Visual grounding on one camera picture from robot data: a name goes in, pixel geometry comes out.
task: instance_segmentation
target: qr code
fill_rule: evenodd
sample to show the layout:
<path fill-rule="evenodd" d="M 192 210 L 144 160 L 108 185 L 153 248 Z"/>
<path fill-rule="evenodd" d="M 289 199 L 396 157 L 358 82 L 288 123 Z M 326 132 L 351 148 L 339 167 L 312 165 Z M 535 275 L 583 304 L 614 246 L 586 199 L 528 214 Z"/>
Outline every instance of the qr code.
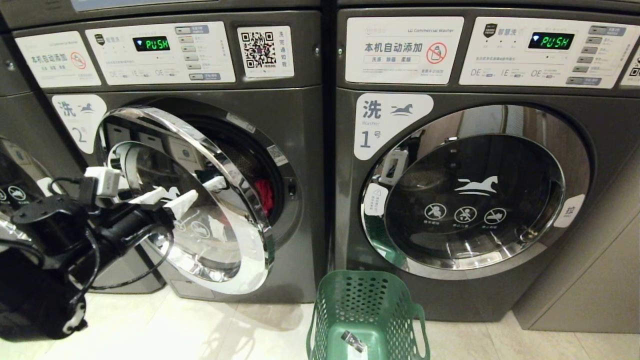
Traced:
<path fill-rule="evenodd" d="M 276 45 L 273 41 L 273 32 L 241 33 L 241 38 L 247 68 L 276 67 Z"/>

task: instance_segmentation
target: digital display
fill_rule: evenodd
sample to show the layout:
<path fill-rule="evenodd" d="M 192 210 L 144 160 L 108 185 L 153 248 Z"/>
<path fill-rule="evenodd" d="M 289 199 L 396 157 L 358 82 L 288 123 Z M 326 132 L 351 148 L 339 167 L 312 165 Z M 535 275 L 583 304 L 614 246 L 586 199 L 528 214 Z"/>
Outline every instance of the digital display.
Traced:
<path fill-rule="evenodd" d="M 166 37 L 133 38 L 133 44 L 137 51 L 164 51 L 171 50 Z"/>
<path fill-rule="evenodd" d="M 529 49 L 569 50 L 575 34 L 533 33 Z"/>

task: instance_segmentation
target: control panel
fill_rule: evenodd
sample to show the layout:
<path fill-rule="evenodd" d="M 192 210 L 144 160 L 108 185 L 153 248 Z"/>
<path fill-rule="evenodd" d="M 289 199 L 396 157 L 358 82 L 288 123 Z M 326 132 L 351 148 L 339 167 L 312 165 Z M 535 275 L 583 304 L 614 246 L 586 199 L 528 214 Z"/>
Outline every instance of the control panel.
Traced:
<path fill-rule="evenodd" d="M 478 17 L 461 85 L 612 88 L 640 26 Z"/>
<path fill-rule="evenodd" d="M 86 36 L 109 85 L 236 81 L 222 21 L 91 29 Z"/>

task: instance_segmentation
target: screw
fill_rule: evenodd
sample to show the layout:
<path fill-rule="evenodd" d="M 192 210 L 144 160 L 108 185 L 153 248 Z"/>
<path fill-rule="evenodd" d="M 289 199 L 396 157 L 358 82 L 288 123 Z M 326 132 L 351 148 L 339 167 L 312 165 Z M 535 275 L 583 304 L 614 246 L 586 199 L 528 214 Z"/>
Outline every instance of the screw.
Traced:
<path fill-rule="evenodd" d="M 7 70 L 9 71 L 15 71 L 15 64 L 11 60 L 5 60 L 4 66 L 6 66 Z"/>

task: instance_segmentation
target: white horse logo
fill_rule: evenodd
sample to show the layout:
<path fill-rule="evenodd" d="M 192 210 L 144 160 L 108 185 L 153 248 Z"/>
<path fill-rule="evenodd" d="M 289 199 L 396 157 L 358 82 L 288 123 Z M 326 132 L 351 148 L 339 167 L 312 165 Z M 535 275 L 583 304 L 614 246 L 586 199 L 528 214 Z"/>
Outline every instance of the white horse logo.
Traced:
<path fill-rule="evenodd" d="M 461 188 L 457 188 L 456 189 L 457 192 L 465 193 L 465 194 L 489 196 L 489 194 L 483 193 L 483 192 L 495 193 L 496 191 L 492 188 L 492 185 L 498 183 L 498 177 L 497 176 L 487 177 L 482 183 L 477 183 L 469 179 L 458 179 L 458 181 L 461 183 L 468 183 L 468 184 L 466 184 L 465 186 L 462 186 Z"/>

